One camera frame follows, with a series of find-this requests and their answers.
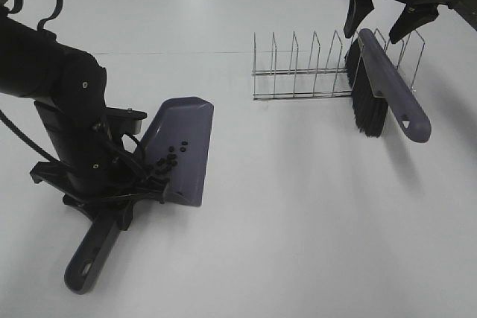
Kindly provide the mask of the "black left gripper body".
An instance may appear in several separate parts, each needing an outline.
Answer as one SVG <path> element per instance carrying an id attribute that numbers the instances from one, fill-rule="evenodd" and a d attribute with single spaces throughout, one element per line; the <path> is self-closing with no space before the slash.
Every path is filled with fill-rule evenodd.
<path id="1" fill-rule="evenodd" d="M 169 177 L 152 175 L 153 164 L 145 161 L 145 148 L 137 154 L 125 150 L 122 138 L 130 119 L 146 119 L 143 111 L 108 107 L 91 126 L 80 129 L 52 107 L 37 110 L 59 156 L 59 163 L 38 162 L 30 175 L 34 183 L 48 183 L 63 192 L 63 202 L 90 219 L 100 212 L 111 214 L 126 230 L 133 206 L 140 200 L 164 203 Z"/>

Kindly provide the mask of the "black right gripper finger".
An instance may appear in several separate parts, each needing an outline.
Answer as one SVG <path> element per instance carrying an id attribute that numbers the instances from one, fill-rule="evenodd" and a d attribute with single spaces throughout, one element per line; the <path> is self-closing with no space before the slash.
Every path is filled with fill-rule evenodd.
<path id="1" fill-rule="evenodd" d="M 349 0 L 344 36 L 351 38 L 358 26 L 373 11 L 373 0 Z"/>
<path id="2" fill-rule="evenodd" d="M 389 32 L 391 43 L 397 43 L 412 31 L 433 22 L 438 15 L 436 4 L 406 5 Z"/>

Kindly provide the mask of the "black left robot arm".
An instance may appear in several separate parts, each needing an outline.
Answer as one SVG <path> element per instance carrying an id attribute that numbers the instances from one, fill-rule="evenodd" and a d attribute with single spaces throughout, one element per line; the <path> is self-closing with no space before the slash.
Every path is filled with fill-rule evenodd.
<path id="1" fill-rule="evenodd" d="M 161 194 L 145 146 L 135 139 L 146 115 L 108 107 L 106 69 L 89 53 L 57 42 L 53 33 L 29 28 L 1 9 L 1 92 L 34 101 L 54 146 L 31 170 L 34 182 L 61 190 L 69 205 L 94 217 L 104 214 L 127 229 L 133 207 Z"/>

